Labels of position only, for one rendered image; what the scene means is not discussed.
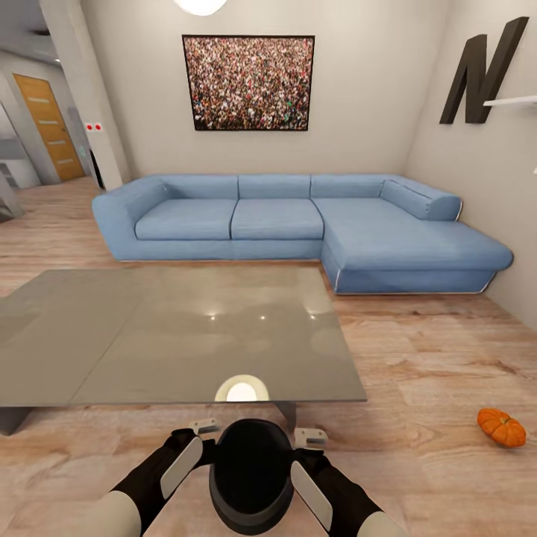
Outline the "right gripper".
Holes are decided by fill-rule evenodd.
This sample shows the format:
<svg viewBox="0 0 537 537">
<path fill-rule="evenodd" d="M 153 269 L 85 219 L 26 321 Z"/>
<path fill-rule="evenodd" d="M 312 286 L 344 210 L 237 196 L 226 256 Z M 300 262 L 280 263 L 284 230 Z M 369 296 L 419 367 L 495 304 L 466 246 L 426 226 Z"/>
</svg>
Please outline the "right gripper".
<svg viewBox="0 0 537 537">
<path fill-rule="evenodd" d="M 280 477 L 290 477 L 290 471 L 295 455 L 300 452 L 300 448 L 297 450 L 278 450 L 275 454 L 272 454 L 272 467 L 277 469 Z"/>
</svg>

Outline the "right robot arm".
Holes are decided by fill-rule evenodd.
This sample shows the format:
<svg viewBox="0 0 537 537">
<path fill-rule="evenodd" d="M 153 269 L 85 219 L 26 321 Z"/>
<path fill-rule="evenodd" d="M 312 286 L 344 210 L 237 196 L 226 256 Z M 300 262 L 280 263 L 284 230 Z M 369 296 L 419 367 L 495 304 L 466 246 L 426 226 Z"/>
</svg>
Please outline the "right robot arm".
<svg viewBox="0 0 537 537">
<path fill-rule="evenodd" d="M 359 484 L 332 466 L 322 449 L 307 447 L 327 442 L 323 430 L 296 428 L 294 439 L 294 450 L 272 454 L 272 467 L 280 477 L 291 477 L 329 537 L 411 537 Z"/>
</svg>

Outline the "cauldron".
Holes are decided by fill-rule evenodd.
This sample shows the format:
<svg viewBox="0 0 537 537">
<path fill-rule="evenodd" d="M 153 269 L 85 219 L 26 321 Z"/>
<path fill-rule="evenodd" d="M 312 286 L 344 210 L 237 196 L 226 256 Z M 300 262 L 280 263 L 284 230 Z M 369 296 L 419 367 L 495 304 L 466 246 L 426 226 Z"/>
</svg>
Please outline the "cauldron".
<svg viewBox="0 0 537 537">
<path fill-rule="evenodd" d="M 291 450 L 278 424 L 258 418 L 232 423 L 220 436 L 221 454 L 211 463 L 211 501 L 223 523 L 237 533 L 265 533 L 286 514 L 293 498 L 291 477 L 280 477 L 272 454 Z"/>
</svg>

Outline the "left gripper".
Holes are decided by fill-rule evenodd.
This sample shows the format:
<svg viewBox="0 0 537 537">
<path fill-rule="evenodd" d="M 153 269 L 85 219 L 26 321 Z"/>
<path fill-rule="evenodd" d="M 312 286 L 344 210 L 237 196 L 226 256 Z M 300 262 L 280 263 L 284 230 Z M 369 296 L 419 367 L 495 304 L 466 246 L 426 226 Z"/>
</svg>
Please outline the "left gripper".
<svg viewBox="0 0 537 537">
<path fill-rule="evenodd" d="M 217 457 L 220 457 L 221 450 L 220 445 L 215 442 L 215 439 L 207 439 L 202 441 L 202 456 L 193 469 L 202 465 L 211 465 L 216 461 Z"/>
</svg>

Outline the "pumpkin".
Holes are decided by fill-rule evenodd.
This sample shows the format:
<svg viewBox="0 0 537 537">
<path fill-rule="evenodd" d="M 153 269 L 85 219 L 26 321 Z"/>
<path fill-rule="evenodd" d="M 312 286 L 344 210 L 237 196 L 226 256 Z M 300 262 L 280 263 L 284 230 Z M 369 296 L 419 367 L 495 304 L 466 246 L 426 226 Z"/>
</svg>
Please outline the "pumpkin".
<svg viewBox="0 0 537 537">
<path fill-rule="evenodd" d="M 520 422 L 499 409 L 481 409 L 477 421 L 486 435 L 507 447 L 520 447 L 526 441 L 526 431 Z"/>
</svg>

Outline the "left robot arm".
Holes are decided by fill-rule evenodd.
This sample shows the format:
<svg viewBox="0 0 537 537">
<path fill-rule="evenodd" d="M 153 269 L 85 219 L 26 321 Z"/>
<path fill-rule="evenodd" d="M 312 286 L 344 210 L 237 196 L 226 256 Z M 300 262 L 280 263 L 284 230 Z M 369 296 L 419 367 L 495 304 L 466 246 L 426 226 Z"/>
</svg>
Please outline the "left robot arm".
<svg viewBox="0 0 537 537">
<path fill-rule="evenodd" d="M 190 471 L 220 457 L 215 439 L 199 435 L 221 429 L 219 418 L 205 418 L 172 430 L 164 447 L 55 537 L 142 537 Z"/>
</svg>

